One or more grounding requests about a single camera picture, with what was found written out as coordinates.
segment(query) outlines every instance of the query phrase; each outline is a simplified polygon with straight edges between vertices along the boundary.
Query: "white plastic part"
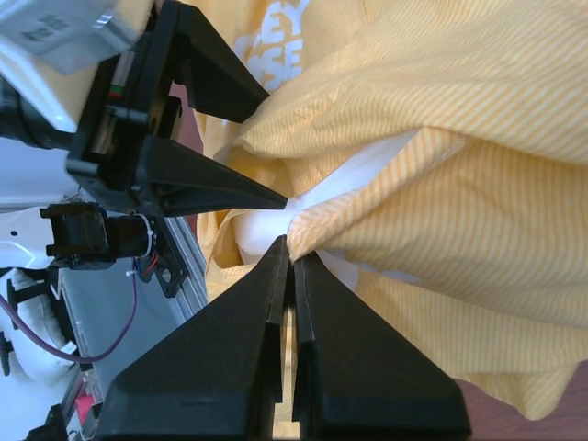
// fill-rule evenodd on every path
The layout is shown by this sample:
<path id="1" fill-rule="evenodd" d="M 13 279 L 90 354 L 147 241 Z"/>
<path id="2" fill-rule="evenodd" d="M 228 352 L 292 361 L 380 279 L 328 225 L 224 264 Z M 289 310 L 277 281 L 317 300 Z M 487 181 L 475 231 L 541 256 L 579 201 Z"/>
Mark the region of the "white plastic part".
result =
<path id="1" fill-rule="evenodd" d="M 47 411 L 52 405 L 62 402 L 75 374 L 76 370 L 70 369 L 54 384 L 38 383 L 25 374 L 15 353 L 11 353 L 10 375 L 0 375 L 0 439 L 26 439 L 31 428 L 44 425 Z"/>
<path id="2" fill-rule="evenodd" d="M 0 74 L 56 129 L 77 131 L 99 62 L 132 47 L 153 0 L 0 0 Z"/>
<path id="3" fill-rule="evenodd" d="M 53 243 L 51 221 L 38 207 L 0 214 L 0 268 L 45 269 L 53 261 L 46 246 Z"/>
<path id="4" fill-rule="evenodd" d="M 0 74 L 56 130 L 75 133 L 96 67 L 62 75 L 0 35 Z"/>
<path id="5" fill-rule="evenodd" d="M 5 299 L 8 279 L 12 280 L 15 289 L 28 288 L 37 283 L 22 271 L 14 268 L 0 277 L 0 295 Z M 17 312 L 20 319 L 45 343 L 68 354 L 72 354 L 77 349 L 73 342 L 65 342 L 51 310 L 49 293 L 18 303 Z M 35 345 L 19 329 L 14 329 L 10 317 L 2 310 L 0 310 L 0 324 L 6 340 L 12 342 L 18 364 L 30 379 L 46 385 L 54 384 L 74 364 Z"/>
<path id="6" fill-rule="evenodd" d="M 319 205 L 368 185 L 418 130 L 411 130 L 386 140 L 372 142 L 328 175 L 306 193 L 290 198 L 283 210 L 260 209 L 250 211 L 233 220 L 235 241 L 245 264 L 255 264 L 266 253 L 275 239 L 288 232 L 290 223 L 303 210 Z M 320 250 L 319 257 L 348 288 L 355 289 L 360 267 L 370 266 L 347 262 L 337 250 Z M 399 271 L 388 271 L 385 276 L 416 283 L 418 278 Z"/>
<path id="7" fill-rule="evenodd" d="M 148 238 L 147 250 L 145 251 L 145 254 L 141 256 L 141 257 L 147 257 L 148 255 L 151 254 L 151 251 L 153 248 L 153 239 L 155 236 L 155 231 L 153 230 L 153 228 L 151 228 L 151 223 L 149 222 L 149 220 L 147 219 L 147 217 L 144 214 L 138 213 L 138 216 L 141 219 L 143 219 L 143 222 L 145 222 L 145 228 L 147 229 L 147 238 Z"/>
<path id="8" fill-rule="evenodd" d="M 0 139 L 0 212 L 43 207 L 77 194 L 65 171 L 67 152 Z"/>

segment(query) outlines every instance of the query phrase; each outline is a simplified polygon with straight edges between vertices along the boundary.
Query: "purple wire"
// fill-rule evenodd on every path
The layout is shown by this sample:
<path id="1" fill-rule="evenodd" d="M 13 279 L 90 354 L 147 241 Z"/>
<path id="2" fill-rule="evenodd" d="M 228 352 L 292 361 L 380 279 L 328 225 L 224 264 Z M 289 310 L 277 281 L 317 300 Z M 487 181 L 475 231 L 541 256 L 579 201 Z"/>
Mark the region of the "purple wire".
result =
<path id="1" fill-rule="evenodd" d="M 35 345 L 44 349 L 45 351 L 49 352 L 50 354 L 57 356 L 58 358 L 62 358 L 63 360 L 73 361 L 74 363 L 95 363 L 97 361 L 104 360 L 107 356 L 112 354 L 114 350 L 117 348 L 119 343 L 122 341 L 123 337 L 127 333 L 130 328 L 130 324 L 132 323 L 133 318 L 135 317 L 135 311 L 137 310 L 137 279 L 135 277 L 135 273 L 133 272 L 132 275 L 132 312 L 130 313 L 129 320 L 125 327 L 122 328 L 120 335 L 114 341 L 114 343 L 110 346 L 106 352 L 100 354 L 99 356 L 73 356 L 71 354 L 67 354 L 59 349 L 54 348 L 53 346 L 46 343 L 42 338 L 35 334 L 35 332 L 30 329 L 26 323 L 22 321 L 15 310 L 12 309 L 10 304 L 6 301 L 4 296 L 0 295 L 0 307 L 8 314 L 10 319 L 14 322 L 14 324 L 22 331 L 24 335 L 26 335 Z"/>

